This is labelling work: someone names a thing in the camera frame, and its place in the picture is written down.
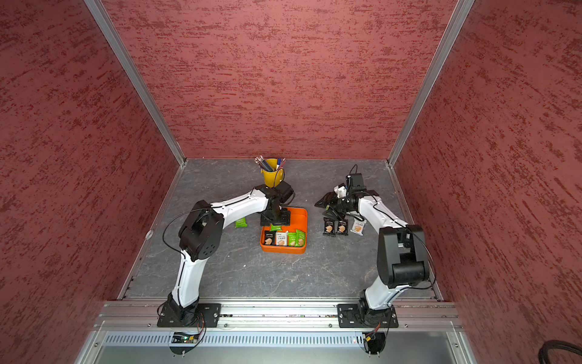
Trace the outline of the green cookie packet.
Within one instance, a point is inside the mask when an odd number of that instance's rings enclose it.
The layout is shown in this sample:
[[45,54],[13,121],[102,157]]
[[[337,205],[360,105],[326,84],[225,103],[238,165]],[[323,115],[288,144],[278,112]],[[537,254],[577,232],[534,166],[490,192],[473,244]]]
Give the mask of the green cookie packet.
[[248,224],[246,222],[245,218],[240,218],[238,220],[235,221],[235,228],[247,228]]

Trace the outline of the white cookie packet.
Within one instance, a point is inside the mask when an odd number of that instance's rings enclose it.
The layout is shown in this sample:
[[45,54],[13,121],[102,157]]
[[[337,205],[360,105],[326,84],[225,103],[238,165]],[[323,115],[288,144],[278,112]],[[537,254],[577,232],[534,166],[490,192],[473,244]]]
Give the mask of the white cookie packet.
[[288,233],[285,231],[277,231],[275,233],[275,245],[278,247],[287,247]]

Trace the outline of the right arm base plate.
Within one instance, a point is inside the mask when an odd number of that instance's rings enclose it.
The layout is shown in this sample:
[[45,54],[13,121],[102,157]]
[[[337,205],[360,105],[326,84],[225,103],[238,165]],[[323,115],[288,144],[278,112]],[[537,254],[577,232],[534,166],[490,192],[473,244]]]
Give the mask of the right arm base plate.
[[397,329],[399,327],[395,308],[389,306],[386,309],[373,310],[364,307],[362,303],[339,304],[337,317],[342,329],[370,328]]

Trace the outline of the orange storage box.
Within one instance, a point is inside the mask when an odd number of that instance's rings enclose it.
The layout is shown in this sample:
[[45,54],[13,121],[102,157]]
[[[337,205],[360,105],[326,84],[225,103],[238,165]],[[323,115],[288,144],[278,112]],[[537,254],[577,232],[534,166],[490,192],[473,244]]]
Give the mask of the orange storage box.
[[283,254],[303,254],[306,251],[308,245],[308,212],[303,208],[288,208],[291,213],[290,225],[283,226],[281,231],[285,232],[296,232],[297,229],[304,231],[306,233],[306,245],[304,247],[278,247],[275,244],[273,246],[263,245],[264,233],[265,231],[275,231],[271,230],[271,226],[263,227],[260,239],[260,247],[266,253],[283,253]]

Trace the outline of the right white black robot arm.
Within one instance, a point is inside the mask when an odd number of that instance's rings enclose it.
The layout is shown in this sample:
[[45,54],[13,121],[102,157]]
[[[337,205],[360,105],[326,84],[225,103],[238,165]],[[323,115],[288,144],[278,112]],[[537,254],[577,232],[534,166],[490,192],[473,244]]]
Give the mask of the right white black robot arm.
[[329,192],[315,206],[337,221],[354,213],[356,221],[367,222],[378,233],[378,277],[363,291],[365,309],[388,309],[403,291],[430,280],[430,257],[423,230],[398,218],[374,191],[344,198]]

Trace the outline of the white cookie packet outside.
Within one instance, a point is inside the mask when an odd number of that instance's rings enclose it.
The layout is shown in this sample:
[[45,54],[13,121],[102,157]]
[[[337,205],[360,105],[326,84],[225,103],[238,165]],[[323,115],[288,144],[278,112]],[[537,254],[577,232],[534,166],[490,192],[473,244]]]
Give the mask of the white cookie packet outside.
[[351,232],[353,232],[354,234],[357,234],[359,236],[363,235],[363,230],[366,226],[367,221],[366,220],[358,220],[355,219],[353,222],[353,226],[351,228]]

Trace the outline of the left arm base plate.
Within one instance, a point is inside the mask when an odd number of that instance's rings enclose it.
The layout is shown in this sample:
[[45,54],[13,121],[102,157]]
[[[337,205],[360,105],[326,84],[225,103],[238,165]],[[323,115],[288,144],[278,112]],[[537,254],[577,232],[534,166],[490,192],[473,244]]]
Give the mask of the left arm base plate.
[[216,328],[221,315],[220,303],[199,303],[193,312],[186,312],[185,317],[179,318],[167,303],[159,311],[158,328]]

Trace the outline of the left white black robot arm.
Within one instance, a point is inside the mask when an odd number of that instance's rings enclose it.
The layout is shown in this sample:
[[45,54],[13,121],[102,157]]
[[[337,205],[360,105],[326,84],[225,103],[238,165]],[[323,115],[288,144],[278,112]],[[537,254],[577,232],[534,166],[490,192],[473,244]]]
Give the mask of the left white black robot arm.
[[198,201],[178,233],[180,268],[168,304],[180,314],[194,312],[206,262],[220,247],[224,228],[252,214],[261,216],[263,226],[288,225],[287,205],[294,196],[293,188],[282,182],[276,187],[259,185],[246,194],[222,202]]

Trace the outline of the black cookie packet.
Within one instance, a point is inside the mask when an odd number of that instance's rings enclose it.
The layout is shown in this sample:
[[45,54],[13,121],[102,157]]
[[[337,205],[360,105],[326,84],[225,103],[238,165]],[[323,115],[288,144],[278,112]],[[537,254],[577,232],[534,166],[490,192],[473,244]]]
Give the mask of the black cookie packet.
[[263,245],[273,246],[276,243],[276,232],[275,231],[265,231]]
[[346,220],[339,220],[336,226],[336,235],[348,236],[349,235],[349,224]]
[[332,218],[324,218],[324,231],[325,236],[336,236],[335,221]]

